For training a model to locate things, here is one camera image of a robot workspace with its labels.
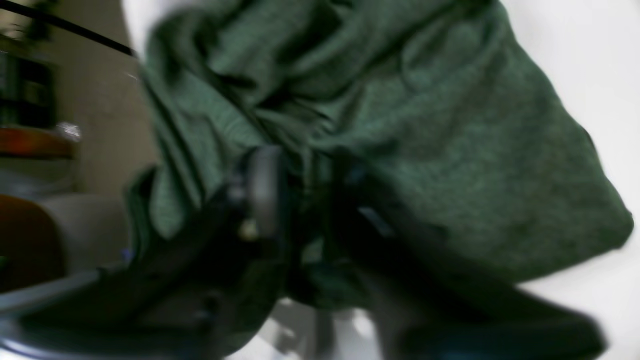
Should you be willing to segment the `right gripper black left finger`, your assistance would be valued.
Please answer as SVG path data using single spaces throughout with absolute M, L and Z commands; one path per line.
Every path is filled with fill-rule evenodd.
M 284 280 L 286 157 L 242 156 L 174 239 L 128 268 L 99 268 L 7 297 L 1 353 L 20 360 L 220 360 L 233 321 L 267 276 Z

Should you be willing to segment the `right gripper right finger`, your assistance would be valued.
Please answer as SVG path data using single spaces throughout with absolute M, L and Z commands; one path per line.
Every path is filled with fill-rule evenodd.
M 335 155 L 329 223 L 369 296 L 386 360 L 594 360 L 591 317 L 455 253 L 352 155 Z

